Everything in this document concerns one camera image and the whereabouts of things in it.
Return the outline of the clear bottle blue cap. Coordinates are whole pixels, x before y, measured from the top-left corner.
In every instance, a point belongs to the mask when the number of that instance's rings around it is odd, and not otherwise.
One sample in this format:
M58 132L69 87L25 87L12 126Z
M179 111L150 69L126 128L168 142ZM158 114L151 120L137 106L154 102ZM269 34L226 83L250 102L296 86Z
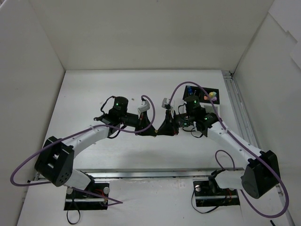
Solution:
M191 86L187 86L187 94L188 94L188 96L192 96L193 95L193 91L192 91Z

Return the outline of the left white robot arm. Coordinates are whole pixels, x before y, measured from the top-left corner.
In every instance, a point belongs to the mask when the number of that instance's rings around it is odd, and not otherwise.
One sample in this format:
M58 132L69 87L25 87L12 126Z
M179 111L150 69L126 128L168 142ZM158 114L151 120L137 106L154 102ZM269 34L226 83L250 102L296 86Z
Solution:
M132 127L133 134L140 135L153 129L153 120L147 117L147 111L154 104L146 95L141 97L138 114L127 111L128 99L115 97L112 108L94 118L94 123L82 132L58 139L49 137L44 143L34 168L56 187L76 188L82 197L90 197L94 192L94 179L73 167L74 159L96 142L109 138L116 131L126 132Z

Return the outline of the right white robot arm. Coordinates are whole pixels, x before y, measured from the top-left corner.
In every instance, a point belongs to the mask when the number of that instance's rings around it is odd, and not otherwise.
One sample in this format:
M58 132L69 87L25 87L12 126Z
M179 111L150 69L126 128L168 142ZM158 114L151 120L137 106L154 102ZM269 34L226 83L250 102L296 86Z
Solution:
M163 104L167 108L166 116L157 135L174 136L180 128L194 126L242 165L242 170L223 169L212 173L208 182L210 192L219 194L226 188L242 189L249 196L259 199L278 184L279 165L272 151L264 152L238 135L230 135L230 130L220 124L217 115L207 113L200 105L197 96L186 97L184 105L186 113L176 114L170 106Z

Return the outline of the white slotted desk organizer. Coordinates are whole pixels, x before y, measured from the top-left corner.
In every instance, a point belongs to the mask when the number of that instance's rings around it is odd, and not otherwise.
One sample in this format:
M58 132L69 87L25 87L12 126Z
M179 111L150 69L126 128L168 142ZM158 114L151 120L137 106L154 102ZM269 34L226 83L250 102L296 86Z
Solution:
M184 90L184 94L183 94L183 97L182 97L183 100L188 97L187 86L188 85L186 85L185 90ZM197 86L191 86L191 88L192 88L192 91L193 91L193 96L197 96L199 98L199 102L200 102L201 107L205 108L207 113L214 113L214 109L213 109L213 107L211 105L211 102L210 102L210 99L212 101L212 98L209 96L208 100L204 100L204 95L206 95L206 94L202 89L200 89ZM217 97L218 101L216 101L216 102L212 101L212 102L213 102L213 104L216 108L217 113L220 114L220 93L219 93L219 89L214 89L214 88L203 88L203 89L206 91L206 93L208 95L209 95L210 92L216 92L217 93L217 95L214 96L214 97Z

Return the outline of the aluminium front rail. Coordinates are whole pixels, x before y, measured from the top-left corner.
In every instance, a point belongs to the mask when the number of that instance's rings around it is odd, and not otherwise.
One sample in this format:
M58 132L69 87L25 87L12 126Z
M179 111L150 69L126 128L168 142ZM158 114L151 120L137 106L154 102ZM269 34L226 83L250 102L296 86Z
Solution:
M207 177L221 168L166 168L166 169L78 169L96 179L125 178L187 178Z

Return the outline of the aluminium side rail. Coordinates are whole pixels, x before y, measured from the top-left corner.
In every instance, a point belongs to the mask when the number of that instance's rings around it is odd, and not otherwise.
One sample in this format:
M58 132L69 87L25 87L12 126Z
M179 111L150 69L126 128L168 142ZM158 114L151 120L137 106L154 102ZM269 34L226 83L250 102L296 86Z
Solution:
M222 71L222 75L234 111L239 133L244 140L248 141L251 145L258 147L253 128L233 75L227 71Z

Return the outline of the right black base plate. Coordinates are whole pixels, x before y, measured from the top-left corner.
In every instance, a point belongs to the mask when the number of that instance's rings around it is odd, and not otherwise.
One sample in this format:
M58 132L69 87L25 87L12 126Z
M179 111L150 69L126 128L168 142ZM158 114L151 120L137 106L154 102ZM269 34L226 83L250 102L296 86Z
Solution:
M194 180L193 181L193 198L192 203L196 207L216 206L239 206L240 200L237 190L228 188L220 188L209 180Z

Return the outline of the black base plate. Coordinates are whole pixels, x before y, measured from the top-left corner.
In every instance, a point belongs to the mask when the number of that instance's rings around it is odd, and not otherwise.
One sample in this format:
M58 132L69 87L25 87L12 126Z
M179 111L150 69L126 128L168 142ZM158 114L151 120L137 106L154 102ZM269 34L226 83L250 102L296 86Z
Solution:
M110 192L109 183L96 183L89 192L108 197ZM107 210L108 200L84 192L67 188L64 211L67 210Z
M220 188L209 180L194 180L193 181L193 198L192 203L196 207L216 206L239 206L240 200L237 190L228 188Z

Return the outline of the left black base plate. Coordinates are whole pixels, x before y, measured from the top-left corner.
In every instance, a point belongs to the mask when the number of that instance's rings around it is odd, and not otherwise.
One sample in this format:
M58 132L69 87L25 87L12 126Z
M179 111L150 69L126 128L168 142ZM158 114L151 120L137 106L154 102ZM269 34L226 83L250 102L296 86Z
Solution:
M96 183L89 192L108 197L110 192L109 183ZM107 210L108 200L84 192L67 188L64 211L67 210Z

